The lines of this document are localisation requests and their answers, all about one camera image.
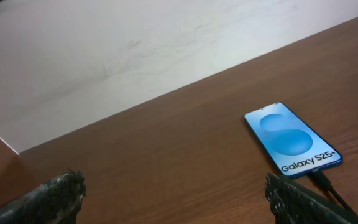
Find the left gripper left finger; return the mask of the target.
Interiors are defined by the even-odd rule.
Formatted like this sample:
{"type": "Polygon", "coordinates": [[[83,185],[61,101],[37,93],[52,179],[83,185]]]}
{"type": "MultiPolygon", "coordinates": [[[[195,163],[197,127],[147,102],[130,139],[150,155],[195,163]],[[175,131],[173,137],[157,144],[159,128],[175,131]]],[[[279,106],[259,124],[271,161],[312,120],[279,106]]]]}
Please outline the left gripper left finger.
{"type": "Polygon", "coordinates": [[[0,224],[76,224],[86,197],[85,177],[69,171],[0,206],[0,224]]]}

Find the blue Galaxy smartphone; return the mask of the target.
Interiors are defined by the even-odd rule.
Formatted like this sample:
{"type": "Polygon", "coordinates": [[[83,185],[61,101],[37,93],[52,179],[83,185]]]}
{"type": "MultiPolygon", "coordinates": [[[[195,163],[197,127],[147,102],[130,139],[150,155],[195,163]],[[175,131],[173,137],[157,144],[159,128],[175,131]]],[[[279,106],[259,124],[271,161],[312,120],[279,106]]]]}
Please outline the blue Galaxy smartphone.
{"type": "Polygon", "coordinates": [[[343,162],[339,151],[281,102],[246,113],[244,119],[286,177],[296,179],[343,162]]]}

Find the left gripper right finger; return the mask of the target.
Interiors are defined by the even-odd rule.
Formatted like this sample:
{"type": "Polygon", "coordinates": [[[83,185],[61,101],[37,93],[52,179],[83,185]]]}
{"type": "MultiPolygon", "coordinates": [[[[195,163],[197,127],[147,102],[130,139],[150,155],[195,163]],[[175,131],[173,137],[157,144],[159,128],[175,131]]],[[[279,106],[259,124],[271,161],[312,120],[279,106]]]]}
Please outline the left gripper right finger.
{"type": "Polygon", "coordinates": [[[268,173],[265,198],[278,224],[358,224],[358,215],[283,176],[268,173]]]}

